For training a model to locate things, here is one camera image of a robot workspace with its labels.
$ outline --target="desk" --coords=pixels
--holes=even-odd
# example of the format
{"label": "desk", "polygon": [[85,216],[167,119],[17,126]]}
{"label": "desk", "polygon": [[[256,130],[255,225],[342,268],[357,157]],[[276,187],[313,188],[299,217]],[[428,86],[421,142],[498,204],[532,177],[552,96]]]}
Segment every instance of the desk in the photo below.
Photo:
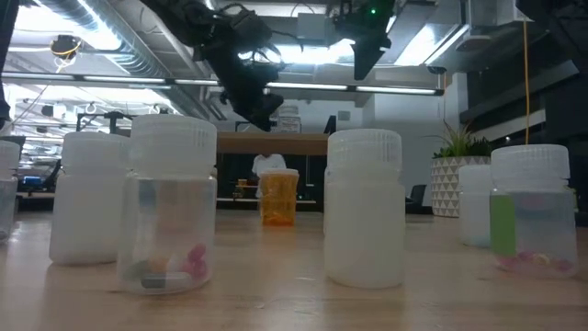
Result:
{"label": "desk", "polygon": [[404,285],[364,291],[325,279],[320,214],[261,231],[254,211],[219,211],[212,282],[142,297],[117,291],[113,264],[52,266],[50,215],[19,217],[0,249],[2,331],[588,330],[586,229],[576,279],[531,280],[460,245],[457,220],[407,224]]}

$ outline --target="orange cable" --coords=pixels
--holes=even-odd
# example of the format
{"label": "orange cable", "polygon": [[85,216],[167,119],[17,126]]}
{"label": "orange cable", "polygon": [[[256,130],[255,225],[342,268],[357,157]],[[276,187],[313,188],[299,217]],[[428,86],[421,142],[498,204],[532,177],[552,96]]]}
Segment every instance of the orange cable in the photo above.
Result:
{"label": "orange cable", "polygon": [[525,144],[529,144],[529,116],[531,114],[531,96],[529,92],[529,49],[526,35],[526,19],[523,21],[523,49],[525,50],[525,94],[526,94],[526,130]]}

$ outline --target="white geometric planter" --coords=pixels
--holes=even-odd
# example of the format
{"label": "white geometric planter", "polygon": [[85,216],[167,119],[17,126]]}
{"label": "white geometric planter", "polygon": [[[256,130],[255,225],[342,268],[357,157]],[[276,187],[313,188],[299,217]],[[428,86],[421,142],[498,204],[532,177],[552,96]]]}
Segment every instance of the white geometric planter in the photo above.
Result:
{"label": "white geometric planter", "polygon": [[459,176],[462,166],[488,165],[490,157],[463,156],[433,160],[431,165],[431,193],[433,214],[443,217],[459,217]]}

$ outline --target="ceiling pipe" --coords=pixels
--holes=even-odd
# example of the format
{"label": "ceiling pipe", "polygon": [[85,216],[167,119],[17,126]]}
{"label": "ceiling pipe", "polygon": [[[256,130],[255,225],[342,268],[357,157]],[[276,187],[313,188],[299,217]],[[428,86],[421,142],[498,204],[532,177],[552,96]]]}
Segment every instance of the ceiling pipe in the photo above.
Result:
{"label": "ceiling pipe", "polygon": [[[120,17],[119,13],[104,0],[36,0],[54,13],[72,20],[88,32],[104,31],[114,34],[120,41],[120,51],[130,55],[114,55],[109,59],[131,76],[169,77],[171,73],[157,59],[137,33]],[[199,100],[195,100],[179,86],[156,93],[168,98],[184,115],[209,120],[210,115]]]}

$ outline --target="translucent plastic bottle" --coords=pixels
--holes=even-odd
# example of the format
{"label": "translucent plastic bottle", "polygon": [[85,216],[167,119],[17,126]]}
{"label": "translucent plastic bottle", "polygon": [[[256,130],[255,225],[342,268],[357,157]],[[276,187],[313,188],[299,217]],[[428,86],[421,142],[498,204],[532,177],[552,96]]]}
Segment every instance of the translucent plastic bottle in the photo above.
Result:
{"label": "translucent plastic bottle", "polygon": [[324,262],[332,280],[366,289],[402,283],[401,155],[394,131],[339,131],[329,138]]}
{"label": "translucent plastic bottle", "polygon": [[57,179],[50,259],[58,264],[114,262],[119,248],[128,140],[101,132],[65,135]]}
{"label": "translucent plastic bottle", "polygon": [[263,225],[294,226],[298,179],[296,169],[267,169],[260,175]]}
{"label": "translucent plastic bottle", "polygon": [[563,146],[513,146],[492,152],[492,252],[500,268],[549,278],[577,272],[569,177]]}
{"label": "translucent plastic bottle", "polygon": [[490,193],[493,189],[490,166],[462,166],[459,169],[459,186],[461,242],[490,247]]}
{"label": "translucent plastic bottle", "polygon": [[212,275],[217,130],[209,122],[145,115],[132,123],[117,272],[123,290],[186,291]]}
{"label": "translucent plastic bottle", "polygon": [[14,221],[19,158],[20,146],[0,141],[0,244],[8,240]]}

